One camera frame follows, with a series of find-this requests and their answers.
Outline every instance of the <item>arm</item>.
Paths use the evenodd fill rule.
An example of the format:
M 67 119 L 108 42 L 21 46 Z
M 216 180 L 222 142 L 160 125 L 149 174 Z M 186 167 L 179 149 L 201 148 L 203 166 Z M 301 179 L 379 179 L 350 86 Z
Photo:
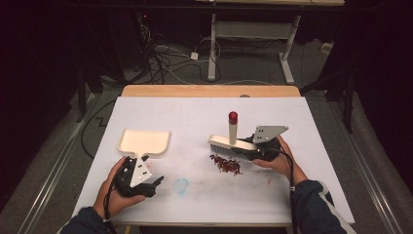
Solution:
M 338 214 L 328 189 L 318 181 L 309 180 L 295 162 L 288 144 L 278 136 L 282 149 L 293 161 L 293 182 L 295 192 L 293 200 L 298 226 L 302 233 L 356 233 Z M 285 157 L 280 155 L 272 162 L 254 160 L 253 163 L 263 168 L 270 168 L 290 179 L 290 168 Z
M 113 166 L 109 176 L 100 186 L 94 205 L 92 207 L 83 208 L 80 210 L 76 216 L 72 217 L 72 219 L 70 219 L 70 221 L 63 226 L 60 233 L 107 233 L 107 226 L 103 222 L 105 214 L 103 201 L 109 191 L 109 186 L 113 180 L 113 177 L 119 169 L 122 168 L 125 159 L 125 157 L 122 157 L 115 164 L 115 166 Z M 108 207 L 110 217 L 115 216 L 124 208 L 133 206 L 143 202 L 144 200 L 145 197 L 142 195 L 137 195 L 130 198 L 122 197 L 116 189 L 113 189 L 111 190 Z

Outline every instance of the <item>table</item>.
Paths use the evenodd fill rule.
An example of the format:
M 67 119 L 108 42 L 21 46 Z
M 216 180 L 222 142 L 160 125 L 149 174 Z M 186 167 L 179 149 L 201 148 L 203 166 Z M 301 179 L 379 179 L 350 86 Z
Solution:
M 219 3 L 231 4 L 267 4 L 267 5 L 315 5 L 318 7 L 343 6 L 344 0 L 214 0 L 214 5 Z M 294 84 L 291 69 L 288 65 L 288 55 L 294 42 L 295 33 L 301 16 L 295 16 L 292 23 L 268 23 L 268 22 L 247 22 L 247 21 L 227 21 L 217 20 L 216 14 L 212 14 L 210 51 L 208 65 L 208 80 L 215 80 L 216 37 L 243 37 L 243 38 L 263 38 L 263 39 L 286 39 L 284 52 L 279 53 L 279 60 L 285 81 L 289 85 Z
M 157 194 L 125 209 L 113 218 L 114 222 L 153 226 L 290 226 L 285 177 L 247 161 L 240 162 L 242 175 L 224 174 L 209 159 L 207 138 L 210 134 L 227 134 L 231 110 L 239 112 L 239 137 L 249 137 L 257 124 L 287 125 L 289 130 L 282 135 L 296 161 L 310 178 L 323 180 L 339 213 L 347 222 L 354 222 L 307 102 L 299 97 L 295 87 L 276 86 L 125 87 L 73 214 L 94 202 L 100 182 L 123 155 L 117 143 L 126 128 L 170 131 L 169 148 L 164 155 L 146 162 L 154 177 L 165 176 Z

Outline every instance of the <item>sleeve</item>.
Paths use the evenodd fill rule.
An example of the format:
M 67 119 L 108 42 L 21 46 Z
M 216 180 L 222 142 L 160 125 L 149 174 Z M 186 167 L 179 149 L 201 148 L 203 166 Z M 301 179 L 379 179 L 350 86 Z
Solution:
M 298 183 L 293 199 L 301 233 L 356 233 L 335 210 L 322 182 L 308 179 Z
M 82 208 L 60 230 L 60 234 L 107 233 L 107 226 L 92 207 Z

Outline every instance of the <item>floor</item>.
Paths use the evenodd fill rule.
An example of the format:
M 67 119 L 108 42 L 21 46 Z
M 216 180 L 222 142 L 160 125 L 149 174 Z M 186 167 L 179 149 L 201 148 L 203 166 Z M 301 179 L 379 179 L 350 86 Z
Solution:
M 318 79 L 327 59 L 319 49 L 322 43 L 294 45 L 289 65 L 295 86 L 302 88 Z M 277 53 L 282 41 L 222 41 L 217 60 L 220 79 L 213 84 L 286 85 Z M 209 84 L 207 63 L 185 62 L 191 49 L 180 44 L 160 44 L 161 62 L 153 61 L 153 72 L 138 79 L 138 84 Z M 202 49 L 200 60 L 207 59 Z M 169 72 L 159 67 L 169 64 Z M 126 67 L 128 79 L 137 73 Z M 90 94 L 88 112 L 82 122 L 78 99 L 73 97 L 72 110 L 60 121 L 33 160 L 15 194 L 0 214 L 0 233 L 57 233 L 71 218 L 82 191 L 93 156 L 105 131 L 113 104 L 123 86 L 102 77 L 102 94 Z M 304 95 L 319 128 L 324 146 L 347 196 L 358 233 L 408 233 L 413 228 L 413 198 L 387 158 L 374 131 L 366 120 L 355 94 L 352 118 L 353 134 L 344 128 L 343 103 L 327 102 L 323 91 Z M 118 233 L 139 233 L 139 227 L 118 226 Z M 238 229 L 145 228 L 142 233 L 240 233 Z M 275 229 L 246 229 L 244 232 L 283 233 Z

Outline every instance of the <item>blue stain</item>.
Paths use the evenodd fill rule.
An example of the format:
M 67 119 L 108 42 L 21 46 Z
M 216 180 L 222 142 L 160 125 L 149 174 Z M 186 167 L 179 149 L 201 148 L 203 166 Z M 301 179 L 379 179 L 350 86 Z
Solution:
M 183 195 L 186 192 L 186 189 L 188 188 L 189 182 L 185 178 L 179 178 L 175 181 L 173 184 L 173 190 L 179 194 Z

